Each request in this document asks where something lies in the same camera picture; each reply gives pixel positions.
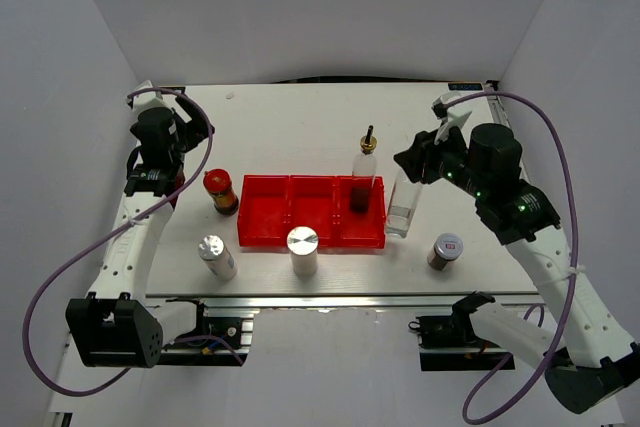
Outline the glass bottle with dark sauce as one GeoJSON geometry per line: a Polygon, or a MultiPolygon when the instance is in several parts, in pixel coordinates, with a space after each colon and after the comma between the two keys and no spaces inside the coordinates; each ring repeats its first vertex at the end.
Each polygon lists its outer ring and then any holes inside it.
{"type": "Polygon", "coordinates": [[[360,139],[360,153],[354,158],[351,174],[350,210],[364,214],[368,211],[377,160],[374,155],[377,139],[373,135],[374,126],[369,125],[360,139]]]}

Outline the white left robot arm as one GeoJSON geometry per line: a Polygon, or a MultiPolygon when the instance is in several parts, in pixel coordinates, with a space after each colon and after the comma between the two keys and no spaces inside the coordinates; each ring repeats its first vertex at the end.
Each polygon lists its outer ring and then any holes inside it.
{"type": "Polygon", "coordinates": [[[210,142],[214,132],[192,100],[177,93],[176,102],[186,119],[156,98],[131,127],[137,145],[127,160],[118,232],[108,241],[102,268],[86,296],[70,300],[66,308],[72,338],[88,367],[151,368],[178,337],[199,346],[211,334],[211,321],[194,301],[147,303],[162,232],[182,188],[190,183],[185,156],[201,142],[210,142]]]}

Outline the clear glass bottle gold spout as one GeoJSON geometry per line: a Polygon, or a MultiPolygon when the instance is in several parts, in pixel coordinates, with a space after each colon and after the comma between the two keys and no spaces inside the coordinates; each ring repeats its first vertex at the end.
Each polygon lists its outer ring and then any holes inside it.
{"type": "Polygon", "coordinates": [[[403,169],[398,169],[386,214],[385,233],[387,235],[407,237],[422,188],[421,182],[412,182],[403,169]]]}

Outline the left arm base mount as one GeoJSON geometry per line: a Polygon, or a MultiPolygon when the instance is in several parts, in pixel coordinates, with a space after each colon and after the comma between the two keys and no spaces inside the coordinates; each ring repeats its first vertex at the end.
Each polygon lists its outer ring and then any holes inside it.
{"type": "Polygon", "coordinates": [[[160,366],[240,367],[250,347],[250,319],[195,301],[195,328],[165,346],[160,366]]]}

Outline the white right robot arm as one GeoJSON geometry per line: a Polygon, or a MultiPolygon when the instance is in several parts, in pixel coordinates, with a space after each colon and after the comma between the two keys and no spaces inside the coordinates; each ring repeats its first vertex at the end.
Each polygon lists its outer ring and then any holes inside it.
{"type": "Polygon", "coordinates": [[[546,195],[522,178],[521,156],[509,128],[482,124],[469,138],[457,127],[444,140],[419,132],[394,160],[413,183],[443,179],[474,198],[481,222],[524,269],[562,328],[560,340],[483,292],[457,301],[449,318],[426,322],[421,340],[426,348],[493,343],[541,367],[556,400],[582,414],[638,381],[639,345],[586,274],[571,265],[560,217],[546,195]]]}

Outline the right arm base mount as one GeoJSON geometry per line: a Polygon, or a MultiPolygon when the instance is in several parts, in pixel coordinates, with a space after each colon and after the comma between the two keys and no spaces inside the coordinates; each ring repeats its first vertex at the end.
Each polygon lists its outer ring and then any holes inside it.
{"type": "Polygon", "coordinates": [[[512,357],[496,344],[478,337],[470,315],[495,298],[474,292],[453,304],[448,315],[418,316],[408,329],[418,338],[422,372],[489,372],[514,370],[512,357]]]}

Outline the red-lid sauce jar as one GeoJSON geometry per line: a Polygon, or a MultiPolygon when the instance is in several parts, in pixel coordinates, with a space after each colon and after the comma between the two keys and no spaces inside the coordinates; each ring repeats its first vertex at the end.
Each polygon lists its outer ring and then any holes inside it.
{"type": "Polygon", "coordinates": [[[226,170],[216,168],[207,171],[203,178],[203,186],[219,214],[229,216],[237,211],[239,198],[233,190],[231,177],[226,170]]]}

